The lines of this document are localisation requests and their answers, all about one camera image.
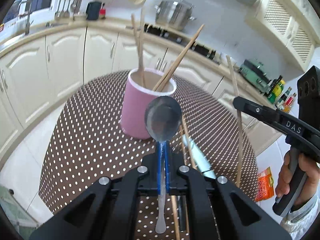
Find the polka dot tablecloth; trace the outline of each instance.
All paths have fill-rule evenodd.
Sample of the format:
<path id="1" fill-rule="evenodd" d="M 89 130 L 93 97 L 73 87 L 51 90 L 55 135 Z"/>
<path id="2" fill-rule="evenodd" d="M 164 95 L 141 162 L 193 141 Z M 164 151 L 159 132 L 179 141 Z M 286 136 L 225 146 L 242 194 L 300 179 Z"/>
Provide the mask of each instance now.
<path id="1" fill-rule="evenodd" d="M 55 214 L 101 176 L 119 178 L 141 164 L 143 156 L 155 151 L 155 142 L 135 140 L 120 127 L 121 109 L 128 71 L 97 78 L 74 94 L 65 104 L 45 155 L 39 195 Z M 206 155 L 217 175 L 235 181 L 238 156 L 237 122 L 231 112 L 191 82 L 174 76 L 179 102 L 190 136 Z M 177 133 L 171 141 L 180 147 Z M 251 199 L 257 190 L 257 166 L 252 147 L 244 136 L 241 189 Z M 135 239 L 175 239 L 170 197 L 165 205 L 167 230 L 155 232 L 156 197 L 141 197 Z M 186 232 L 181 239 L 189 239 Z"/>

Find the pink cup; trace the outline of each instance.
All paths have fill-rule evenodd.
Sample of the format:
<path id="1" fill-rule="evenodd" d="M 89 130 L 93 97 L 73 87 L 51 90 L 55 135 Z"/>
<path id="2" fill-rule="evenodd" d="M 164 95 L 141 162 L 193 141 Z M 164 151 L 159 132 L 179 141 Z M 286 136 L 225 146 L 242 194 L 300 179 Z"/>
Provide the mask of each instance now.
<path id="1" fill-rule="evenodd" d="M 120 124 L 125 134 L 145 140 L 150 138 L 144 122 L 144 113 L 148 104 L 157 97 L 172 95 L 176 91 L 177 85 L 173 79 L 170 79 L 162 92 L 154 92 L 152 91 L 153 87 L 164 73 L 155 69 L 145 68 L 146 88 L 144 88 L 139 85 L 140 76 L 137 71 L 137 68 L 133 69 L 128 75 Z"/>

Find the orange snack bag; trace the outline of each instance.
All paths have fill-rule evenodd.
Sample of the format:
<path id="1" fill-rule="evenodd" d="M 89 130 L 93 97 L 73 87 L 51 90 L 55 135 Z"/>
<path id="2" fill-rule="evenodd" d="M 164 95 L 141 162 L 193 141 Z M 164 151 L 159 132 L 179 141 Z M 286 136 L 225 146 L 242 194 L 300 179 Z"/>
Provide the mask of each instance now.
<path id="1" fill-rule="evenodd" d="M 275 195 L 273 190 L 273 178 L 270 167 L 258 175 L 258 194 L 255 201 L 271 198 Z"/>

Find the stainless steel pot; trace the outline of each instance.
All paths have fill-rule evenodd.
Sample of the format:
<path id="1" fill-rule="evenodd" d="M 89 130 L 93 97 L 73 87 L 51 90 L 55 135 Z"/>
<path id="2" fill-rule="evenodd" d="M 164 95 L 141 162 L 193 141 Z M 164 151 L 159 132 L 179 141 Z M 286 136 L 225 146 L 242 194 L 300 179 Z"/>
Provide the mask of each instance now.
<path id="1" fill-rule="evenodd" d="M 181 31 L 189 21 L 196 19 L 191 16 L 194 7 L 193 4 L 184 0 L 181 2 L 162 1 L 159 6 L 155 6 L 157 9 L 156 23 Z"/>

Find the black kettle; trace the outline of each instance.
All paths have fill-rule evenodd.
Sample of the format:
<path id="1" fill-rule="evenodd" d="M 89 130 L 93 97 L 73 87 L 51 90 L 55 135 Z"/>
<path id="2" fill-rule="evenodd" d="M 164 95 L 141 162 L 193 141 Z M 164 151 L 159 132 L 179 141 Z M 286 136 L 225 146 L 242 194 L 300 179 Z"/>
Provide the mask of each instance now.
<path id="1" fill-rule="evenodd" d="M 89 21 L 98 20 L 101 5 L 102 5 L 102 2 L 100 1 L 93 1 L 88 3 L 87 10 L 85 11 L 87 14 L 87 20 Z"/>

